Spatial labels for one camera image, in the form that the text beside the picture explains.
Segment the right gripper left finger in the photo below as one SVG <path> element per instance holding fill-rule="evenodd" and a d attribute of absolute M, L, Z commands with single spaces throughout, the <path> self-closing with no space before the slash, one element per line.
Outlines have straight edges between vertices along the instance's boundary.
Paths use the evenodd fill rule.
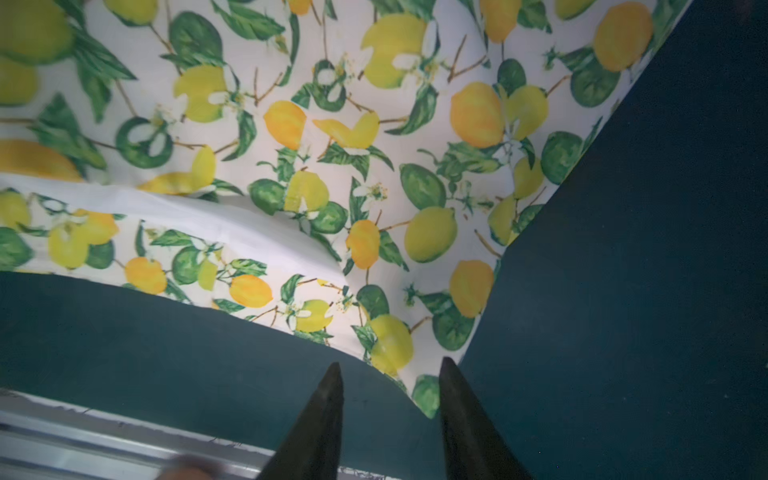
<path fill-rule="evenodd" d="M 343 378 L 339 363 L 334 362 L 257 479 L 336 479 L 343 407 Z"/>

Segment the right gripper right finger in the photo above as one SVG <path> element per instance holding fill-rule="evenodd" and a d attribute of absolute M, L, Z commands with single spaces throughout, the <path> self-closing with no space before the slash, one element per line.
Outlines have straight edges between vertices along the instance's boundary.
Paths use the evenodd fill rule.
<path fill-rule="evenodd" d="M 454 360 L 439 374 L 441 427 L 449 479 L 530 479 L 488 417 Z"/>

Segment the lemon print skirt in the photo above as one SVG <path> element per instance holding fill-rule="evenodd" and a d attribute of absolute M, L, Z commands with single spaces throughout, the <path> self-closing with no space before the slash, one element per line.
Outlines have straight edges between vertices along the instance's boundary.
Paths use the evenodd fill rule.
<path fill-rule="evenodd" d="M 684 1 L 5 1 L 1 267 L 343 351 L 428 417 Z"/>

